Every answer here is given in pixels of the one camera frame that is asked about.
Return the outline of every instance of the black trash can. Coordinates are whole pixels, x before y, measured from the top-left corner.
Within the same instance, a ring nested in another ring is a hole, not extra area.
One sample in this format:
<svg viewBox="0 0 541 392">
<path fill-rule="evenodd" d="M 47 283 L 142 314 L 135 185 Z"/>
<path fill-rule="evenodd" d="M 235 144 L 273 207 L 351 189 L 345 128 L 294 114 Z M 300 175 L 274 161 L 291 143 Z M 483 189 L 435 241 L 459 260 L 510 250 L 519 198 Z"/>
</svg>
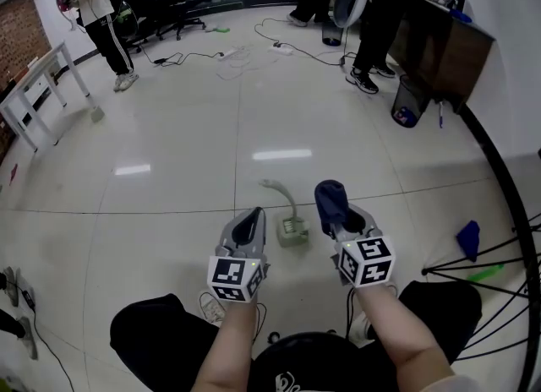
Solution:
<svg viewBox="0 0 541 392">
<path fill-rule="evenodd" d="M 413 128 L 430 102 L 430 93 L 413 83 L 407 76 L 400 77 L 400 87 L 391 108 L 392 119 L 404 128 Z"/>
<path fill-rule="evenodd" d="M 324 21 L 321 23 L 321 40 L 328 46 L 340 46 L 343 31 L 334 21 Z"/>
</svg>

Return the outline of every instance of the brick wall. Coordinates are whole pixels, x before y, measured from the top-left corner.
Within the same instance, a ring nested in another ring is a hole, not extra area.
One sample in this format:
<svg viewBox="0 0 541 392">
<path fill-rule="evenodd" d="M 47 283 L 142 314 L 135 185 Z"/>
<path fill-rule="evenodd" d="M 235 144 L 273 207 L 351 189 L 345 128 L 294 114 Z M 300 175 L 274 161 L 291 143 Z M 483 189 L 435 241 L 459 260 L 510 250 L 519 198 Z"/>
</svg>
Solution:
<svg viewBox="0 0 541 392">
<path fill-rule="evenodd" d="M 0 5 L 0 88 L 50 49 L 34 0 L 8 0 Z"/>
</svg>

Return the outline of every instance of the dark wooden cabinet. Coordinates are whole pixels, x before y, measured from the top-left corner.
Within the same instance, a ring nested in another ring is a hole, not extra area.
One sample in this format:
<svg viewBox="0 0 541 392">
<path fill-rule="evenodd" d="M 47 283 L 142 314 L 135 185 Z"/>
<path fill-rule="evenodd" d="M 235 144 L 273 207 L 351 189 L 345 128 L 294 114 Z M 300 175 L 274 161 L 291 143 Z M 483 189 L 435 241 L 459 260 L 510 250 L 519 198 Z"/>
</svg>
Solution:
<svg viewBox="0 0 541 392">
<path fill-rule="evenodd" d="M 410 0 L 389 51 L 406 74 L 455 111 L 483 71 L 494 37 L 426 0 Z"/>
</svg>

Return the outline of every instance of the forearm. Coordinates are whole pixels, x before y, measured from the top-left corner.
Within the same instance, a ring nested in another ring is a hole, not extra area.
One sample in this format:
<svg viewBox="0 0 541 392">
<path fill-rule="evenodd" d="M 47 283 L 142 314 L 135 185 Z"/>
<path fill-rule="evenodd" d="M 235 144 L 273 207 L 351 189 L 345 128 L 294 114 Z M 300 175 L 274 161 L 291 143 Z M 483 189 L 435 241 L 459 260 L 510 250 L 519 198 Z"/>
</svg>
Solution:
<svg viewBox="0 0 541 392">
<path fill-rule="evenodd" d="M 248 387 L 252 362 L 256 301 L 231 303 L 209 354 L 193 387 L 194 392 L 230 390 Z"/>
<path fill-rule="evenodd" d="M 386 286 L 359 288 L 357 296 L 395 365 L 399 366 L 423 351 L 438 347 L 429 328 L 398 301 Z"/>
</svg>

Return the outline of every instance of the desk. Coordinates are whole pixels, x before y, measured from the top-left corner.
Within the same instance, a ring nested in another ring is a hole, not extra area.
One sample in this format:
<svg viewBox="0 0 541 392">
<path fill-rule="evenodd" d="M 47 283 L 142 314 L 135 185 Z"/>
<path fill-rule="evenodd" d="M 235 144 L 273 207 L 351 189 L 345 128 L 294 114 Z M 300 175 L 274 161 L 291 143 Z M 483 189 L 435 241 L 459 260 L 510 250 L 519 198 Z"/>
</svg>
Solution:
<svg viewBox="0 0 541 392">
<path fill-rule="evenodd" d="M 65 43 L 62 42 L 60 45 L 55 46 L 53 49 L 51 49 L 45 56 L 40 58 L 36 63 L 34 63 L 31 67 L 28 73 L 15 85 L 13 90 L 9 93 L 9 95 L 6 96 L 6 99 L 0 104 L 0 113 L 2 113 L 3 118 L 6 120 L 8 125 L 15 131 L 17 135 L 22 137 L 34 151 L 37 151 L 36 144 L 32 141 L 28 133 L 24 128 L 22 128 L 19 125 L 19 122 L 15 115 L 12 113 L 11 109 L 9 108 L 9 104 L 14 101 L 14 98 L 17 97 L 25 107 L 26 111 L 30 114 L 32 117 L 32 120 L 36 121 L 37 125 L 43 130 L 45 135 L 52 141 L 53 144 L 58 143 L 58 138 L 56 138 L 53 133 L 49 130 L 47 125 L 43 122 L 41 117 L 38 116 L 36 110 L 30 104 L 30 101 L 25 95 L 25 87 L 31 86 L 34 84 L 35 81 L 37 81 L 43 74 L 45 74 L 45 78 L 47 80 L 47 83 L 49 84 L 49 87 L 51 88 L 51 91 L 57 96 L 58 100 L 62 104 L 62 106 L 66 106 L 67 102 L 63 98 L 62 94 L 60 93 L 60 90 L 58 90 L 58 87 L 56 84 L 54 84 L 54 79 L 51 78 L 51 75 L 46 71 L 53 63 L 57 61 L 58 53 L 62 53 L 64 59 L 66 60 L 66 63 L 69 66 L 69 69 L 74 74 L 75 81 L 77 81 L 77 84 L 81 88 L 81 91 L 83 92 L 83 95 L 88 96 L 90 95 L 90 92 L 86 88 L 85 83 L 83 82 L 83 79 L 79 75 L 79 71 L 75 67 L 74 61 L 72 60 L 71 56 L 69 55 L 68 48 L 66 47 Z"/>
<path fill-rule="evenodd" d="M 410 0 L 389 50 L 406 74 L 436 100 L 460 111 L 483 71 L 494 37 L 427 0 Z"/>
</svg>

